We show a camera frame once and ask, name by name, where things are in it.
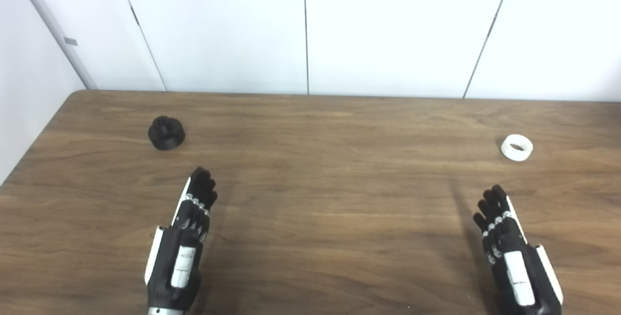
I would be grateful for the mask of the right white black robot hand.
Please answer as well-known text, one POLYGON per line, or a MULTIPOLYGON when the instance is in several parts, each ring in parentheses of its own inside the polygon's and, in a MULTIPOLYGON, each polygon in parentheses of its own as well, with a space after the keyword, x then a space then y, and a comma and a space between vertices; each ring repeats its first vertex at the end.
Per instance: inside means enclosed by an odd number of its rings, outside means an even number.
POLYGON ((564 295, 546 249, 525 237, 508 194, 499 185, 483 193, 473 221, 497 287, 502 315, 561 315, 564 295))

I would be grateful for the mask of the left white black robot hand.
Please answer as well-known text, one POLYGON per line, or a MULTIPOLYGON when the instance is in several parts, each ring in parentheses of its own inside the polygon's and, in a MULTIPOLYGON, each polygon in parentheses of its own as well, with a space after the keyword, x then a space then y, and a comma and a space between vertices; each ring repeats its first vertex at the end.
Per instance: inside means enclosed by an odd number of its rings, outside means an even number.
POLYGON ((185 184, 171 224, 155 231, 144 275, 149 315, 184 315, 191 309, 199 294, 203 242, 216 200, 215 180, 208 170, 197 167, 185 184))

